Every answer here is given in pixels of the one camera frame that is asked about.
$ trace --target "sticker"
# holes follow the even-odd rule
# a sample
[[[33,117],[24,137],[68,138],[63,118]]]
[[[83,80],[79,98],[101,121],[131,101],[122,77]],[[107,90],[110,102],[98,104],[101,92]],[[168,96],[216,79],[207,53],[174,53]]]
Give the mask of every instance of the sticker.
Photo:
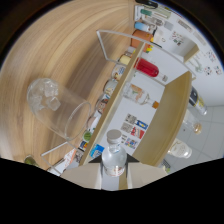
[[[135,124],[135,121],[137,120],[137,117],[128,114],[127,117],[125,118],[125,121],[127,121],[130,124]]]
[[[143,128],[145,130],[148,128],[148,125],[140,120],[137,120],[136,125],[138,125],[139,127]]]
[[[92,158],[96,158],[96,157],[98,157],[102,154],[103,150],[104,150],[103,146],[98,145],[98,144],[94,144],[94,146],[93,146],[92,150],[90,151],[89,155]]]
[[[212,50],[208,51],[206,53],[206,55],[208,56],[208,58],[210,59],[211,62],[216,61],[216,56]]]
[[[84,154],[84,151],[82,151],[81,149],[77,149],[77,152],[76,152],[76,154],[75,154],[75,156],[74,156],[74,160],[75,160],[77,163],[79,163],[80,160],[82,159],[83,154]]]
[[[133,139],[128,138],[127,141],[125,142],[125,145],[132,149],[136,149],[138,142]]]
[[[170,40],[172,40],[177,46],[180,46],[184,43],[184,37],[180,34],[178,34],[176,31],[174,31],[170,37]]]
[[[130,133],[131,130],[132,130],[132,128],[133,128],[132,125],[127,124],[127,123],[124,122],[123,125],[122,125],[122,127],[121,127],[121,130],[122,130],[122,131],[125,131],[125,132],[127,132],[127,133]]]
[[[82,138],[84,141],[89,142],[91,136],[92,136],[92,133],[90,131],[85,131]]]
[[[212,74],[212,70],[209,66],[206,66],[204,68],[204,72],[205,72],[205,75],[211,75]]]
[[[222,70],[221,70],[221,68],[219,68],[218,65],[214,66],[214,69],[215,69],[215,72],[216,72],[217,75],[221,75],[222,74]]]
[[[76,149],[73,149],[72,151],[70,151],[69,153],[67,153],[65,156],[64,156],[64,159],[65,159],[65,168],[71,164],[71,162],[73,161],[73,158],[75,156],[75,153],[76,153]]]
[[[206,45],[206,41],[199,35],[197,31],[195,31],[193,34],[204,46]]]
[[[139,138],[139,139],[142,139],[143,135],[145,134],[145,132],[143,130],[141,130],[140,128],[137,128],[137,127],[134,127],[132,130],[131,130],[131,135]]]
[[[79,145],[79,148],[82,149],[83,151],[86,150],[88,143],[85,141],[82,141],[81,144]]]
[[[121,136],[121,143],[124,143],[127,139],[127,136],[126,135],[122,135]]]
[[[187,31],[189,31],[190,33],[192,32],[192,28],[190,26],[188,26],[186,23],[184,23],[182,20],[178,19],[177,22],[184,27]]]

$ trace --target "cup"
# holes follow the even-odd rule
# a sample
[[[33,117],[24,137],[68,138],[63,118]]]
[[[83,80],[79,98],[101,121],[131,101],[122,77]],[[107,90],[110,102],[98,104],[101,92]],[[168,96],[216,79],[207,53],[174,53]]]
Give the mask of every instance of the cup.
[[[27,102],[36,118],[66,141],[83,131],[91,112],[89,102],[49,78],[29,85]]]

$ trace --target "white wall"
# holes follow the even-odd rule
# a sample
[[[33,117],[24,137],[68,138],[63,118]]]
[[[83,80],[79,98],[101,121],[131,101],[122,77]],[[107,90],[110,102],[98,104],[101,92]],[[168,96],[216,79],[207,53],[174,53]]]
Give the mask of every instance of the white wall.
[[[208,107],[205,116],[200,115],[194,107],[188,109],[200,120],[202,132],[196,135],[181,126],[177,138],[192,149],[192,155],[182,159],[167,154],[165,160],[171,165],[170,174],[193,164],[223,158],[224,155],[224,106]]]

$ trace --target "glass cup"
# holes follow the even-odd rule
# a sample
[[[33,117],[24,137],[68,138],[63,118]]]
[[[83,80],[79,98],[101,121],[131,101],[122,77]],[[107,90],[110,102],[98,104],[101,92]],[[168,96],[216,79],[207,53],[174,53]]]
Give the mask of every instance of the glass cup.
[[[188,109],[184,116],[183,125],[197,135],[201,133],[202,125],[200,121]]]
[[[27,101],[37,119],[66,141],[81,133],[91,112],[89,102],[48,78],[29,85]]]

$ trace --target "red object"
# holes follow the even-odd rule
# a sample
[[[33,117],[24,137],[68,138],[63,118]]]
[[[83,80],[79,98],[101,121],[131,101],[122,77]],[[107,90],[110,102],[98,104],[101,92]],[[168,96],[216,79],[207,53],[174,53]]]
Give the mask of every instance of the red object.
[[[140,72],[145,73],[148,76],[156,77],[159,74],[159,69],[154,64],[146,61],[143,58],[140,58],[136,62],[137,66],[135,65],[136,69]]]

